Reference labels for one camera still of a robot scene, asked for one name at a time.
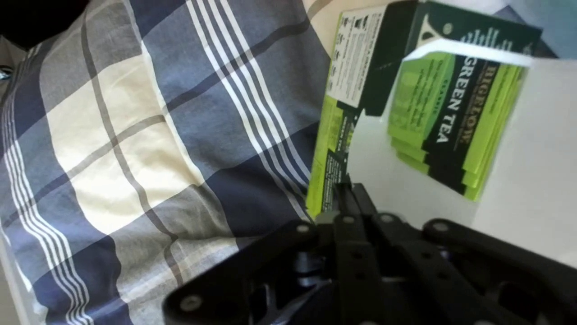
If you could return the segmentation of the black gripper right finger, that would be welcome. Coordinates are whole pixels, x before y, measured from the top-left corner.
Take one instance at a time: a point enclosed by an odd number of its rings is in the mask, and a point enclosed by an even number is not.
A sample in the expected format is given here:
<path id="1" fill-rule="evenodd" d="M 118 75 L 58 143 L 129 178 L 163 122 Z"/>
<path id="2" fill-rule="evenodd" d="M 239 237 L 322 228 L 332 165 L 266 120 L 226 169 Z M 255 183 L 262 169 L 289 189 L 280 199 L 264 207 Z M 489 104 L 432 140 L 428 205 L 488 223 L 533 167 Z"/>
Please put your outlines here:
<path id="1" fill-rule="evenodd" d="M 334 187 L 340 223 L 358 226 L 408 268 L 432 322 L 444 325 L 577 325 L 577 270 L 448 219 L 415 230 L 376 210 L 363 185 Z"/>

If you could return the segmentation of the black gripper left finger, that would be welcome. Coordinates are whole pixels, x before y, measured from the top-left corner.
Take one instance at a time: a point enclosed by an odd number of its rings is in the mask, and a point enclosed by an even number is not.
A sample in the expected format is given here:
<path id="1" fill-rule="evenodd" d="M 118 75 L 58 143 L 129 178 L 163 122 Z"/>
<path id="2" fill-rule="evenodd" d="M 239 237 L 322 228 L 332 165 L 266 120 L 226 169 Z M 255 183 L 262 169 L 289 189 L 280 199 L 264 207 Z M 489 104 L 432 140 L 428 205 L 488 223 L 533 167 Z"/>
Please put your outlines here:
<path id="1" fill-rule="evenodd" d="M 287 324 L 327 279 L 329 226 L 289 223 L 172 291 L 165 325 Z"/>

